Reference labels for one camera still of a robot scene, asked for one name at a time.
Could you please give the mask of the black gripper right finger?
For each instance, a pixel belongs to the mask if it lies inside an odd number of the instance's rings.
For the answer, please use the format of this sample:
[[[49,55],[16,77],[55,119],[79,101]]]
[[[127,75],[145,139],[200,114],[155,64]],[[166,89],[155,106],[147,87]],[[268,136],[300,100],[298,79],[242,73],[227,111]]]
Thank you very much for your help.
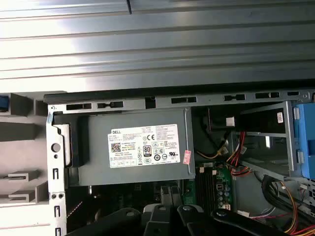
[[[224,208],[218,208],[214,186],[198,193],[206,211],[197,205],[181,205],[177,212],[192,236],[285,236],[286,233]]]

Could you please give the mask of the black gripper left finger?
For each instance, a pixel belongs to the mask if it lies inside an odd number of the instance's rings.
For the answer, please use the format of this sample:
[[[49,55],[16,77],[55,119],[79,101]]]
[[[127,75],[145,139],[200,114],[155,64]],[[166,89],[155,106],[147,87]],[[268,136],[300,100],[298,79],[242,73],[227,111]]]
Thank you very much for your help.
[[[76,229],[68,236],[169,236],[172,217],[181,205],[177,186],[160,188],[161,203],[150,204],[144,211],[123,208]]]

